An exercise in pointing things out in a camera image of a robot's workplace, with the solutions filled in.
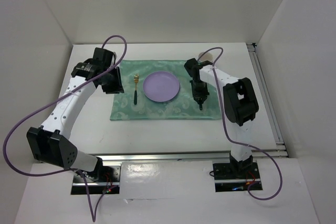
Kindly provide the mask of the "purple plastic plate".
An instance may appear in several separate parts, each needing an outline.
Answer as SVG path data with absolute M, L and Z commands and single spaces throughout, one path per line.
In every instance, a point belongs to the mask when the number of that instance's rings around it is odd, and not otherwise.
M 180 90 L 178 78 L 170 72 L 156 71 L 143 81 L 145 96 L 154 102 L 167 102 L 174 99 Z

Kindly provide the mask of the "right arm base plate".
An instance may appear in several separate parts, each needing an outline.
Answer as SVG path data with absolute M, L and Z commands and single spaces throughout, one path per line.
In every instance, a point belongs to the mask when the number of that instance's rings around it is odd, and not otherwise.
M 248 186 L 251 191 L 263 188 L 256 162 L 239 175 L 233 172 L 229 163 L 215 163 L 209 175 L 214 178 L 216 192 L 247 191 Z

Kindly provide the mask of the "gold fork black handle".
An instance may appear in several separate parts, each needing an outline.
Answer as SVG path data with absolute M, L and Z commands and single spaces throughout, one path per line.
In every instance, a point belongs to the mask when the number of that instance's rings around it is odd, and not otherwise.
M 138 102 L 138 92 L 137 92 L 137 86 L 139 83 L 139 74 L 135 74 L 134 75 L 134 84 L 135 84 L 135 88 L 134 88 L 134 98 L 133 98 L 133 104 L 137 105 Z

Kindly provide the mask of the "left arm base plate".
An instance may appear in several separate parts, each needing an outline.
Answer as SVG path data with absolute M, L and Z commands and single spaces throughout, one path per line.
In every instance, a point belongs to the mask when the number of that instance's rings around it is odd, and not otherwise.
M 86 195 L 86 186 L 84 178 L 87 181 L 88 192 L 91 195 L 119 194 L 120 192 L 121 164 L 108 165 L 104 168 L 99 178 L 92 178 L 87 172 L 80 175 L 76 172 L 71 184 L 71 195 Z

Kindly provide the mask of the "light blue mug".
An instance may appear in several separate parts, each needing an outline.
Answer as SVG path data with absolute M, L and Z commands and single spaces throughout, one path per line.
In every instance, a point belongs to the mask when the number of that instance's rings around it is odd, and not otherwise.
M 213 61 L 213 55 L 209 52 L 205 53 L 205 52 L 201 52 L 199 55 L 198 55 L 198 61 L 210 61 L 212 62 Z

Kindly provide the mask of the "green patterned cloth placemat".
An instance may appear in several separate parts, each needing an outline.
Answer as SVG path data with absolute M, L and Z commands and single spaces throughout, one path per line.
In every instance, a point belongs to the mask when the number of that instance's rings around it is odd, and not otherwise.
M 219 120 L 221 118 L 216 88 L 209 85 L 209 96 L 203 110 L 194 101 L 191 78 L 184 69 L 183 60 L 122 60 L 119 64 L 124 93 L 113 97 L 110 121 L 129 120 Z M 143 92 L 143 81 L 151 73 L 166 71 L 180 82 L 177 96 L 167 102 L 154 102 Z M 138 102 L 133 104 L 134 75 L 139 74 Z

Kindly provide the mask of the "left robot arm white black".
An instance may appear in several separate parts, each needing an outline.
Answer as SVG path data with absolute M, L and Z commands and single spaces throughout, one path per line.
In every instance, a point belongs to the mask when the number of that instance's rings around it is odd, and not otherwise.
M 115 59 L 87 59 L 78 63 L 64 94 L 40 127 L 31 127 L 26 136 L 34 159 L 62 167 L 79 169 L 91 181 L 99 181 L 109 169 L 103 166 L 101 158 L 80 151 L 70 141 L 71 130 L 86 101 L 100 86 L 106 94 L 123 92 L 119 67 L 115 67 L 99 79 L 85 84 L 87 80 L 103 73 Z

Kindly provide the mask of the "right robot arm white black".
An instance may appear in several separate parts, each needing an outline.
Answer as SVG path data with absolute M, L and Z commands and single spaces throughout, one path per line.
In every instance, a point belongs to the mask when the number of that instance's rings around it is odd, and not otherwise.
M 249 145 L 250 129 L 259 111 L 252 82 L 248 78 L 233 77 L 212 66 L 209 61 L 197 62 L 196 59 L 190 59 L 184 68 L 192 78 L 192 96 L 200 110 L 209 96 L 207 86 L 212 85 L 217 89 L 225 129 L 231 129 L 235 133 L 235 139 L 231 141 L 229 172 L 235 178 L 242 177 L 253 163 Z

